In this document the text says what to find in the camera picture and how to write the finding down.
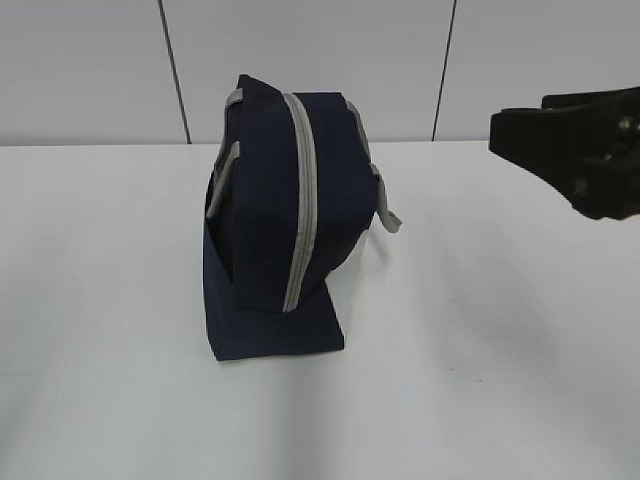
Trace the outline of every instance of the zipper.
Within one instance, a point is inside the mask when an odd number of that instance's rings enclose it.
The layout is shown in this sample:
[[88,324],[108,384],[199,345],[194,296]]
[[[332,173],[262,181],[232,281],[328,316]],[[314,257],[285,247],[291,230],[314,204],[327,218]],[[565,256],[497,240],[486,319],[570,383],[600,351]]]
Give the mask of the zipper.
[[300,300],[302,282],[311,261],[318,228],[318,173],[316,148],[311,121],[300,99],[283,93],[291,111],[298,147],[298,229],[291,259],[289,281],[284,297],[283,312],[295,310]]

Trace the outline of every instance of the table surface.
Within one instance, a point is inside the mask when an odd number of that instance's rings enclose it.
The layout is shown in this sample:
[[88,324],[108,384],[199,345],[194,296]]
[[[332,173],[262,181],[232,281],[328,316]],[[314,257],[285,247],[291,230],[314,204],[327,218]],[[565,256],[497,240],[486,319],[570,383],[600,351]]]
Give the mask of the table surface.
[[640,218],[591,221],[483,142],[374,144],[342,352],[217,363],[217,146],[0,148],[0,479],[626,479]]

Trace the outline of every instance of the gray trim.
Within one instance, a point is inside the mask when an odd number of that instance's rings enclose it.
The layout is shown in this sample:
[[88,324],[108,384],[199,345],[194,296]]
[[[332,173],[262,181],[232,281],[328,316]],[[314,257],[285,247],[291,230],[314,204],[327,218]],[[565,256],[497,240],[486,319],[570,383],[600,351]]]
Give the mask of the gray trim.
[[229,128],[228,123],[228,114],[229,107],[235,105],[236,103],[240,103],[243,99],[243,92],[241,88],[238,88],[231,92],[231,94],[227,97],[227,101],[224,104],[224,133],[222,135],[222,144],[220,145],[220,151],[218,152],[218,157],[216,158],[216,163],[213,168],[213,181],[215,182],[218,179],[218,175],[220,170],[224,168],[223,155],[224,152],[227,151],[227,129]]
[[236,158],[240,156],[240,142],[234,142],[229,149],[229,155],[224,161],[224,167],[222,168],[222,172],[220,173],[220,178],[213,184],[213,194],[211,195],[211,203],[209,204],[209,208],[207,209],[206,217],[211,219],[216,213],[218,208],[218,204],[220,203],[220,198],[222,197],[222,192],[224,191],[224,186],[229,180],[229,175],[231,173],[231,167],[233,166],[233,162]]
[[382,223],[382,226],[387,232],[397,233],[398,230],[400,230],[400,225],[402,225],[402,220],[400,220],[395,213],[389,210],[389,206],[387,205],[387,189],[384,186],[382,175],[380,174],[378,167],[373,163],[370,165],[373,175],[378,180],[378,207],[376,208],[378,218],[380,218],[380,223]]
[[298,147],[298,230],[291,259],[289,282],[284,297],[283,312],[295,310],[300,300],[302,282],[311,261],[318,228],[318,173],[316,148],[311,121],[298,97],[283,93],[291,110]]
[[347,102],[347,109],[353,113],[353,116],[356,117],[356,125],[358,127],[358,133],[360,134],[360,141],[362,141],[362,146],[367,152],[367,157],[369,157],[369,161],[371,161],[371,152],[369,151],[369,140],[367,139],[367,134],[364,131],[364,125],[362,125],[362,117],[360,117],[360,112],[356,108],[356,106],[351,103],[349,100]]

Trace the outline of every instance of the gray strap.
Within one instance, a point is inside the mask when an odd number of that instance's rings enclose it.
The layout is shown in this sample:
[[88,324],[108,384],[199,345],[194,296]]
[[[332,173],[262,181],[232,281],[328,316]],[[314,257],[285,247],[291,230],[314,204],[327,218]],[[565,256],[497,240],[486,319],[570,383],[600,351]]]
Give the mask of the gray strap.
[[242,99],[243,99],[242,89],[238,88],[233,92],[231,92],[231,95],[227,97],[227,101],[224,104],[224,136],[222,137],[222,145],[220,145],[220,151],[218,152],[218,157],[216,158],[216,163],[214,164],[215,165],[213,169],[214,182],[218,179],[220,170],[224,168],[223,155],[224,155],[224,152],[227,151],[227,128],[228,128],[227,117],[228,117],[229,108],[232,105],[235,105],[236,103],[240,103]]
[[400,230],[400,225],[402,225],[402,220],[400,220],[395,213],[389,210],[387,206],[387,189],[384,187],[384,180],[382,179],[382,175],[380,175],[380,171],[378,167],[376,167],[373,163],[371,165],[371,170],[373,170],[373,175],[378,179],[378,217],[380,217],[380,223],[389,233],[396,233]]
[[222,192],[224,191],[224,186],[229,179],[229,175],[231,174],[231,167],[233,166],[233,162],[236,158],[240,156],[240,142],[234,142],[229,149],[229,155],[224,160],[224,167],[222,168],[222,172],[220,173],[220,178],[213,185],[213,194],[211,195],[211,203],[209,204],[209,208],[207,209],[207,218],[211,219],[216,213],[218,209],[218,205],[220,204],[220,199],[222,198]]
[[[369,162],[371,162],[371,153],[369,152],[369,141],[367,140],[367,134],[364,132],[364,127],[362,126],[362,118],[360,117],[360,112],[355,107],[353,103],[347,100],[347,108],[353,116],[356,118],[356,124],[358,126],[358,133],[360,134],[360,140],[362,141],[362,146],[367,152],[367,156],[369,157]],[[387,189],[384,186],[384,180],[382,179],[382,175],[373,163],[371,165],[371,170],[373,170],[373,175],[378,180],[378,207],[376,211],[378,212],[378,217],[380,217],[380,222],[382,226],[390,233],[396,233],[400,229],[400,225],[402,225],[402,220],[400,220],[395,213],[389,210],[387,205]]]

